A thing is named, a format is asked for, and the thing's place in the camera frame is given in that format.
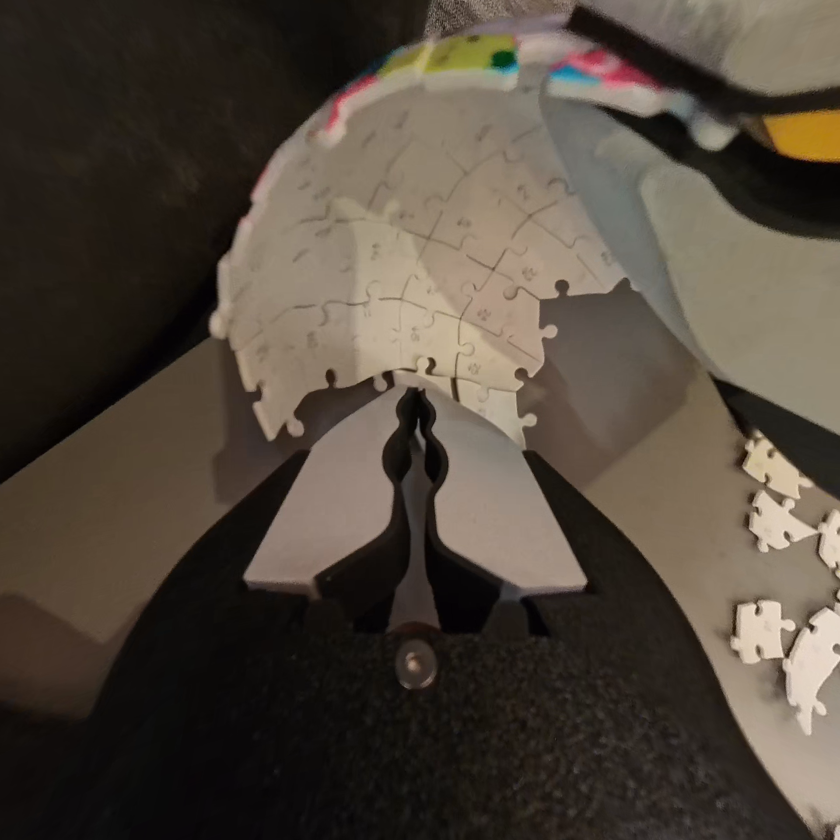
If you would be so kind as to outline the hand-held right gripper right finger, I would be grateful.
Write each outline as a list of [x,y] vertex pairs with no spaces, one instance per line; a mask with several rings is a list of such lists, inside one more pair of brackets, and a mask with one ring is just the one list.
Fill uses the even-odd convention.
[[443,633],[481,633],[499,603],[527,613],[534,598],[585,591],[519,446],[438,391],[420,393],[420,431],[430,480],[425,568]]

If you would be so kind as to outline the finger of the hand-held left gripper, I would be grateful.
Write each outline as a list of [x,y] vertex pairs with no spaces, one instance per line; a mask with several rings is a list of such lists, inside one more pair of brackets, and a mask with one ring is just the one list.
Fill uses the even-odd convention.
[[632,286],[719,378],[838,421],[838,241],[767,227],[591,104],[546,98],[570,182]]
[[839,104],[838,1],[585,1],[568,29],[724,112]]

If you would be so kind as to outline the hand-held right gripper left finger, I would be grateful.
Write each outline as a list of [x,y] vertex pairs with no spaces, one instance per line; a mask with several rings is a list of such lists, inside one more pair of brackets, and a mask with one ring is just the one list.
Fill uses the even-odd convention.
[[408,570],[403,480],[421,393],[394,387],[306,453],[244,574],[254,592],[326,602],[359,632],[385,632]]

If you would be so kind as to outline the yellow plastic bin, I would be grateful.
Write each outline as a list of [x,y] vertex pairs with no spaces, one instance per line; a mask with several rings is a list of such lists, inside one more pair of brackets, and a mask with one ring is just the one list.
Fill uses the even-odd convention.
[[839,162],[839,110],[774,114],[762,118],[776,153],[797,161]]

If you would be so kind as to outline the pile white puzzle pieces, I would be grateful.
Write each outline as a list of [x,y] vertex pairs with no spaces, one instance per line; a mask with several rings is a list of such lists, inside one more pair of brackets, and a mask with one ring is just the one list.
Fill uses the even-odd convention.
[[[745,521],[755,548],[770,553],[814,539],[816,556],[838,577],[839,511],[830,510],[815,526],[796,516],[796,502],[814,483],[759,430],[745,442],[741,468],[760,485]],[[800,729],[810,736],[814,717],[826,715],[820,692],[838,671],[838,595],[833,605],[815,612],[803,627],[784,615],[780,602],[739,603],[733,610],[729,644],[744,665],[780,662],[786,700]]]

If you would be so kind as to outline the partly built puzzle ball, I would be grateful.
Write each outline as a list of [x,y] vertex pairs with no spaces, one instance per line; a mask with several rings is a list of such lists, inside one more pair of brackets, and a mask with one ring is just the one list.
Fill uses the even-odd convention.
[[268,440],[305,397],[421,371],[478,397],[535,375],[540,304],[627,278],[574,192],[543,98],[675,116],[717,151],[735,129],[689,93],[556,27],[419,41],[340,89],[279,147],[217,267],[209,330]]

